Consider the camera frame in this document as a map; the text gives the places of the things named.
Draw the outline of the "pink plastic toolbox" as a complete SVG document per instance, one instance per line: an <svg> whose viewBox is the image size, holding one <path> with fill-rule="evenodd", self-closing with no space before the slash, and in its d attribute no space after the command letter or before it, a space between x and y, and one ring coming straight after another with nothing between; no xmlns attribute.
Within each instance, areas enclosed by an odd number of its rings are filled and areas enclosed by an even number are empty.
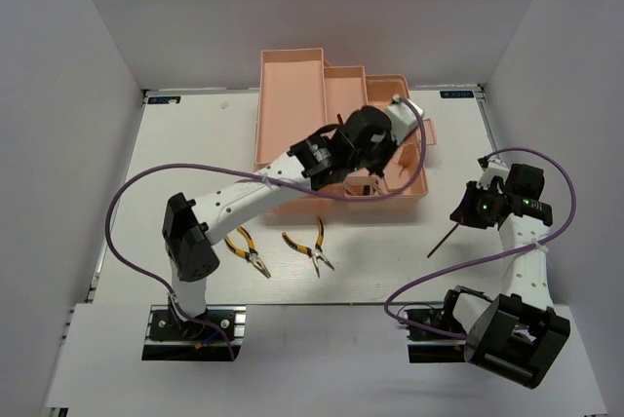
<svg viewBox="0 0 624 417"><path fill-rule="evenodd" d="M258 171L268 166L291 145L338 118L347 118L364 105L385 109L395 95L409 95L403 75L368 75L361 65L331 66L320 48L264 51L254 168ZM382 178L361 170L349 175L343 185L324 190L344 196L344 202L302 196L272 212L280 215L408 212L428 194L424 171L402 195L374 203L370 198L407 183L419 157L420 134L416 133L399 148Z"/></svg>

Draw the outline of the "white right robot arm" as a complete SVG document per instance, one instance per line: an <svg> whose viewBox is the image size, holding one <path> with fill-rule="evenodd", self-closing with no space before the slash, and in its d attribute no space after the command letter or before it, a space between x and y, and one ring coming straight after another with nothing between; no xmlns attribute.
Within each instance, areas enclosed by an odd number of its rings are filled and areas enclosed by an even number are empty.
<svg viewBox="0 0 624 417"><path fill-rule="evenodd" d="M440 324L451 337L467 334L465 361L534 389L570 335L569 321L554 310L547 280L541 241L553 215L540 200L544 173L525 164L506 166L494 157L479 164L482 176L467 183L450 218L466 227L497 228L512 254L496 297L457 286L445 297Z"/></svg>

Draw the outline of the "yellow needle-nose pliers left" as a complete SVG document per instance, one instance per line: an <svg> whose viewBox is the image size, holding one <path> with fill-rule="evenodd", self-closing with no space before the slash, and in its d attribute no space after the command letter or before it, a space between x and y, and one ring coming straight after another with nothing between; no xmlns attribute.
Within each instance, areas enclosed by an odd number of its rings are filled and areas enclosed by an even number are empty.
<svg viewBox="0 0 624 417"><path fill-rule="evenodd" d="M251 234L243 226L239 226L237 228L237 232L244 238L247 246L240 248L231 241L229 236L225 236L224 241L228 249L236 256L245 259L266 279L270 279L271 274L262 259L259 257Z"/></svg>

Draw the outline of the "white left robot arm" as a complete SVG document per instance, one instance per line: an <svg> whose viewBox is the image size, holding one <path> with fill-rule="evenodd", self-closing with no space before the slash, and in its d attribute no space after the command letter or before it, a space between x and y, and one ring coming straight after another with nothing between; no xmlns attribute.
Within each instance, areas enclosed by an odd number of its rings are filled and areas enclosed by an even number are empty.
<svg viewBox="0 0 624 417"><path fill-rule="evenodd" d="M360 168L383 170L396 149L389 114L364 106L332 135L309 135L251 177L193 200L181 193L170 197L163 238L178 304L172 321L175 330L194 338L205 329L206 277L219 266L214 245L248 220L299 195L272 179L320 190Z"/></svg>

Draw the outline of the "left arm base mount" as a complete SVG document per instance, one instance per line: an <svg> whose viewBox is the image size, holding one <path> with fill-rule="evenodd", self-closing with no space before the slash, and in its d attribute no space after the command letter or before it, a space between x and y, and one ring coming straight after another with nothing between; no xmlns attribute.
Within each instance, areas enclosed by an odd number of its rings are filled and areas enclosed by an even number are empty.
<svg viewBox="0 0 624 417"><path fill-rule="evenodd" d="M227 335L234 356L213 328L181 320L171 306L153 305L148 316L141 359L143 361L223 362L236 359L244 340L246 306L209 306L204 320Z"/></svg>

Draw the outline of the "yellow pliers right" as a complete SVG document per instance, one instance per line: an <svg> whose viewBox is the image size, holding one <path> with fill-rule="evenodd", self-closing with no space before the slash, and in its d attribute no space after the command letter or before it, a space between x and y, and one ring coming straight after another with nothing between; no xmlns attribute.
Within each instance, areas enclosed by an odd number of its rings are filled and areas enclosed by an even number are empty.
<svg viewBox="0 0 624 417"><path fill-rule="evenodd" d="M323 220L320 217L316 218L317 223L317 238L315 244L313 246L305 246L295 242L286 232L282 233L282 239L287 244L288 247L293 249L294 251L305 254L309 259L312 260L315 272L317 277L320 277L320 268L319 262L323 262L326 266L328 266L331 270L335 270L334 266L327 259L324 251L323 251L323 242L325 239L325 225Z"/></svg>

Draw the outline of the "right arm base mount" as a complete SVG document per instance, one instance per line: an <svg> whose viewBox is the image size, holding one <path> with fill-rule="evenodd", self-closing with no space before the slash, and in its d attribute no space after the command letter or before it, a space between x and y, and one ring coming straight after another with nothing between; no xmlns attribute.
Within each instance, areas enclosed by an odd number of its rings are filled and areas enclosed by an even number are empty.
<svg viewBox="0 0 624 417"><path fill-rule="evenodd" d="M442 304L409 303L397 314L408 332L411 364L464 362L466 331L453 316L443 312Z"/></svg>

